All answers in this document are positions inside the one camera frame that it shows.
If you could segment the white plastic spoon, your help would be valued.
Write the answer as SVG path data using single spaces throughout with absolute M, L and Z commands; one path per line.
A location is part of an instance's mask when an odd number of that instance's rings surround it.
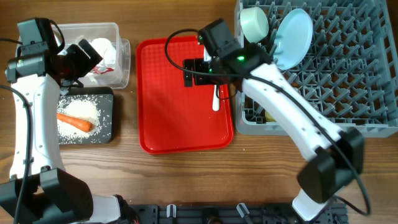
M 212 109 L 213 109 L 213 111 L 219 111 L 220 110 L 220 99 L 219 99 L 219 87 L 218 87 L 218 85 L 214 86 Z

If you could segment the orange carrot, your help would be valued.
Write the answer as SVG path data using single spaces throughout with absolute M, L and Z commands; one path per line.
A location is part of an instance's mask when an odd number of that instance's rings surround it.
M 74 126 L 75 128 L 83 131 L 83 132 L 90 132 L 93 129 L 93 124 L 89 121 L 85 121 L 80 118 L 75 118 L 71 116 L 67 116 L 65 114 L 57 114 L 57 119 L 60 121 L 63 121 L 64 123 L 67 123 L 71 126 Z

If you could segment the mint green bowl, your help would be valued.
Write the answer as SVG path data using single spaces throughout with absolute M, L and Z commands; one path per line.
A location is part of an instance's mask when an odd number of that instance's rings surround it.
M 258 43 L 269 33 L 269 23 L 260 7 L 243 9 L 240 13 L 242 32 L 249 43 Z

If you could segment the yellow plastic cup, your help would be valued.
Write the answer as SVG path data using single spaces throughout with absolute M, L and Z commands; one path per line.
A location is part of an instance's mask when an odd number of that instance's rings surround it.
M 275 122 L 274 117 L 268 111 L 265 112 L 265 118 L 267 122 Z

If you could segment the light blue plate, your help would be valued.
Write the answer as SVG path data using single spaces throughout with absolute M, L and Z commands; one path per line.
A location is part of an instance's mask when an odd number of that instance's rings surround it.
M 303 9 L 294 9 L 282 20 L 274 43 L 274 59 L 280 70 L 297 66 L 306 56 L 313 37 L 313 22 Z

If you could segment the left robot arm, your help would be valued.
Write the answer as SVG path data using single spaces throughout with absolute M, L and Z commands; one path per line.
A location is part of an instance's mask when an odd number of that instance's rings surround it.
M 60 155 L 60 90 L 78 84 L 101 55 L 86 40 L 57 40 L 53 20 L 35 17 L 17 27 L 17 55 L 5 71 L 16 106 L 16 148 L 10 178 L 1 184 L 1 207 L 15 223 L 139 223 L 122 196 L 92 194 L 66 172 Z

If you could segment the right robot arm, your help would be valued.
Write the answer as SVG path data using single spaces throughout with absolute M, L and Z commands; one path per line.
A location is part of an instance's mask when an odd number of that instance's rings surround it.
M 291 137 L 306 160 L 297 176 L 300 192 L 292 208 L 305 222 L 316 219 L 326 207 L 340 200 L 339 192 L 357 181 L 366 209 L 371 214 L 368 193 L 360 178 L 364 164 L 364 137 L 355 128 L 342 130 L 318 112 L 281 74 L 270 56 L 257 44 L 240 46 L 223 19 L 196 31 L 198 41 L 210 55 L 204 69 L 193 69 L 208 82 L 241 82 L 241 90 L 270 112 Z

